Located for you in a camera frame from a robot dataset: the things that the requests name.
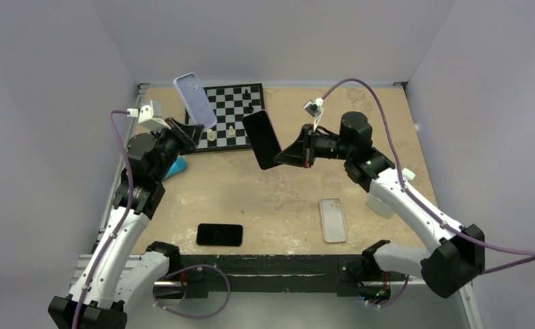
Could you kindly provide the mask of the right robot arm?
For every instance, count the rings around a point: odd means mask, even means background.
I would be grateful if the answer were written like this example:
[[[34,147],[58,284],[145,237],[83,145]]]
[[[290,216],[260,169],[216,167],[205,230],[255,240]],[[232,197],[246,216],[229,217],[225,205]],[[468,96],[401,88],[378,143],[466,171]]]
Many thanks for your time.
[[[395,164],[372,144],[372,126],[360,112],[343,114],[340,130],[320,132],[302,126],[298,138],[274,157],[282,165],[309,168],[316,158],[342,160],[347,176],[383,202],[419,237],[422,248],[381,240],[362,252],[357,276],[377,279],[386,272],[420,278],[442,298],[451,297],[482,274],[485,267],[483,231],[463,226],[426,199]]]

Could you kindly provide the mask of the white phone case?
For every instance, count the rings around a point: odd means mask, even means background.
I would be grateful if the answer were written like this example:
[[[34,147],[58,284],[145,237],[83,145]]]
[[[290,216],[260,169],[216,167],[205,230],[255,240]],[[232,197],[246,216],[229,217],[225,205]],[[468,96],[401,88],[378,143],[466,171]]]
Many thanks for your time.
[[[345,243],[348,240],[344,209],[339,198],[319,201],[322,233],[326,243]]]

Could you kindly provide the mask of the phone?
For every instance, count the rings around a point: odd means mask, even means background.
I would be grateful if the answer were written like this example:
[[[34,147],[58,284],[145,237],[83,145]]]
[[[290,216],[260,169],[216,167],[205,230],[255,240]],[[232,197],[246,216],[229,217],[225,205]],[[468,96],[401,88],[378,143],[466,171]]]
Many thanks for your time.
[[[282,148],[268,113],[258,110],[245,116],[242,123],[260,169],[268,170],[278,166],[274,158],[282,152]]]
[[[201,246],[239,247],[243,242],[243,226],[239,224],[201,223],[196,243]]]

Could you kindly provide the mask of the lilac phone case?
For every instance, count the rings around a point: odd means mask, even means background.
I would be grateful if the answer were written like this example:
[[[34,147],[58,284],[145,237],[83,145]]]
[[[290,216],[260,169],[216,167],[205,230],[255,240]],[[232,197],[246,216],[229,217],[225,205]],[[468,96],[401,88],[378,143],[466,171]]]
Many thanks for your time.
[[[206,95],[204,87],[194,73],[177,77],[173,85],[185,105],[189,125],[202,125],[205,130],[216,126],[217,117]]]

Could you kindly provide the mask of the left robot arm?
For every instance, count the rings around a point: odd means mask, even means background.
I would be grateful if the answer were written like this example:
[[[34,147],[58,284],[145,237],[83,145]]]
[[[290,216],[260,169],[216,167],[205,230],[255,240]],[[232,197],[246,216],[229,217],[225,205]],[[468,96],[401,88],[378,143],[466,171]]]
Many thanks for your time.
[[[190,154],[206,128],[163,120],[151,132],[130,138],[123,148],[125,169],[115,191],[106,229],[77,282],[48,306],[58,328],[125,328],[128,315],[155,280],[181,271],[178,248],[155,242],[125,272],[132,248],[160,204],[163,180],[180,155]]]

